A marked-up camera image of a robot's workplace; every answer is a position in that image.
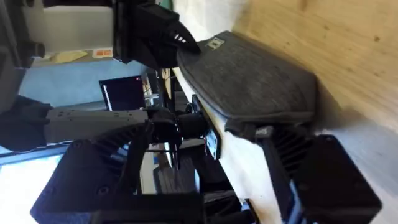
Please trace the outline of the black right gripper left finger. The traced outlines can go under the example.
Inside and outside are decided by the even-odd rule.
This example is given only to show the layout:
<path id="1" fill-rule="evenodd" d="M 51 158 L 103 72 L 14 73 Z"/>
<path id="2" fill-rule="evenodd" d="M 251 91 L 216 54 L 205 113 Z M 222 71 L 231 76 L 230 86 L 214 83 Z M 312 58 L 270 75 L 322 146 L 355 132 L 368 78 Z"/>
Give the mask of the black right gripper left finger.
<path id="1" fill-rule="evenodd" d="M 152 123 L 141 123 L 73 142 L 34 202 L 32 218 L 95 223 L 102 213 L 129 209 L 152 133 Z"/>

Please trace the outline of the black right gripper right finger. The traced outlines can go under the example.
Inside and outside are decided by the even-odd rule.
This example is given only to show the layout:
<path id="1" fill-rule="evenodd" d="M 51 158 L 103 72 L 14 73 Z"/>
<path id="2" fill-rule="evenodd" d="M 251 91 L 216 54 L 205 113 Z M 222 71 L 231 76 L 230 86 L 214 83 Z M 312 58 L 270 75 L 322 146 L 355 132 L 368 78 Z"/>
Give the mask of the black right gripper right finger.
<path id="1" fill-rule="evenodd" d="M 283 223 L 370 223 L 382 202 L 333 135 L 256 131 Z"/>

